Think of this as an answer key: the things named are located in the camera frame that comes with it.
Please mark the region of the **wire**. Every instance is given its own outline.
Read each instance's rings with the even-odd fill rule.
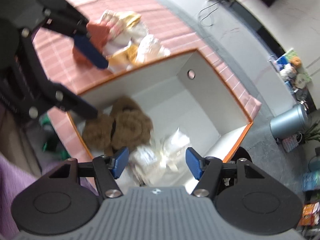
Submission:
[[[206,10],[206,9],[208,9],[208,8],[210,8],[211,6],[214,6],[214,5],[222,2],[222,1],[223,1],[223,0],[218,1],[218,2],[216,2],[216,3],[214,3],[214,4],[212,4],[212,5],[209,5],[208,7],[202,9],[202,10],[198,13],[198,19],[200,20],[199,23],[200,23],[200,25],[201,25],[202,27],[211,27],[211,26],[213,26],[213,24],[214,24],[214,18],[213,18],[213,20],[212,20],[212,18],[211,18],[211,24],[210,24],[210,25],[205,25],[205,24],[202,23],[202,21],[203,21],[204,19],[206,19],[207,17],[209,17],[209,15],[212,14],[214,11],[216,11],[219,7],[215,8],[213,11],[211,11],[210,13],[208,13],[208,15],[207,15],[206,17],[204,17],[204,18],[202,18],[202,19],[201,19],[201,12],[204,11],[204,10]]]

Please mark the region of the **green plant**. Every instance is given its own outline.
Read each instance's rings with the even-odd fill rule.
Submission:
[[[316,140],[320,142],[320,127],[319,127],[320,120],[316,121],[314,124],[308,128],[304,134],[303,138],[305,141],[312,141]]]

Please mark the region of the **green object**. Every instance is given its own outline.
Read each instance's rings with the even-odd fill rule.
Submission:
[[[44,114],[43,116],[40,117],[39,123],[41,126],[44,126],[46,124],[51,125],[50,119],[47,114]]]
[[[287,58],[288,62],[290,62],[290,59],[298,57],[298,54],[293,48],[291,48],[284,54],[284,56]]]
[[[71,158],[71,156],[69,155],[69,153],[66,151],[66,150],[63,150],[60,152],[60,155],[61,155],[61,159],[64,161],[68,158]]]
[[[309,129],[307,129],[303,137],[306,141],[318,141],[320,142],[320,127],[319,127],[320,120],[316,121],[313,125],[310,126]]]
[[[39,119],[39,123],[42,127],[44,127],[46,125],[52,127],[50,119],[47,114],[43,115]],[[58,147],[58,145],[60,144],[60,139],[59,139],[58,135],[56,134],[55,130],[53,129],[53,127],[52,127],[52,130],[53,130],[53,134],[48,138],[48,140],[43,145],[42,151],[43,152],[49,151],[49,152],[53,152],[56,154],[60,154],[61,159],[63,161],[68,158],[71,158],[71,156],[69,155],[69,153],[67,152],[67,150],[65,148],[61,149],[61,147]]]

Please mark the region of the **toy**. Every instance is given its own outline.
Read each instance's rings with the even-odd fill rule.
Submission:
[[[289,60],[291,65],[293,65],[295,68],[300,68],[302,66],[301,59],[299,57],[293,57]]]
[[[113,156],[122,147],[132,152],[137,146],[148,144],[151,130],[152,121],[140,106],[129,97],[121,97],[110,115],[100,113],[97,119],[86,121],[82,138],[88,147]]]
[[[282,77],[283,81],[287,81],[291,78],[294,79],[297,76],[297,71],[293,66],[291,66],[291,64],[287,64],[284,66],[283,70],[280,70],[279,74]]]

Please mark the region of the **black cable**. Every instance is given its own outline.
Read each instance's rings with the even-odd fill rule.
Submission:
[[[223,0],[221,0],[221,1],[218,1],[218,2],[216,2],[216,3],[214,3],[214,4],[212,4],[212,5],[209,5],[208,7],[206,7],[206,8],[204,8],[204,9],[202,9],[199,13],[198,13],[198,18],[200,19],[200,14],[201,14],[201,12],[202,11],[204,11],[204,10],[206,10],[206,9],[208,9],[208,8],[210,8],[211,6],[214,6],[214,5],[216,5],[216,4],[218,4],[218,3],[220,3],[220,2],[222,2]],[[215,8],[212,12],[210,12],[206,17],[204,17],[203,19],[200,19],[200,25],[202,26],[202,27],[211,27],[211,26],[213,26],[213,22],[210,24],[210,25],[204,25],[204,24],[202,24],[201,22],[204,20],[204,19],[206,19],[210,14],[212,14],[214,11],[216,11],[217,9],[218,9],[219,7],[217,7],[217,8]]]

